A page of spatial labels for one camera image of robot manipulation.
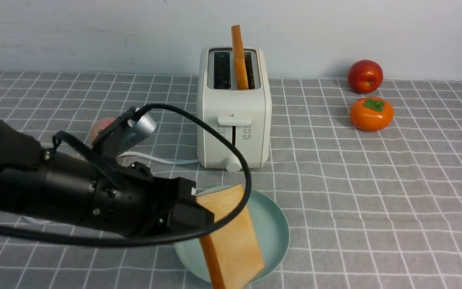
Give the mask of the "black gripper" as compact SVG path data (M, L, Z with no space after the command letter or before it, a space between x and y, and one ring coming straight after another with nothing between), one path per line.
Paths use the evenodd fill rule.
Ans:
M181 234L214 223L214 214L191 193L196 183L153 176L145 165L119 167L127 187L118 189L103 174L92 183L91 228L123 237Z

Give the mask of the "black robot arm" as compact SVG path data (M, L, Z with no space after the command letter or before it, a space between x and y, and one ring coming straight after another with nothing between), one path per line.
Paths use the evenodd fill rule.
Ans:
M132 107L97 137L90 153L113 170L112 182L92 163L53 148L0 119L0 212L40 218L124 237L179 234L213 225L199 205L195 182L155 177L142 163L117 156L135 132Z

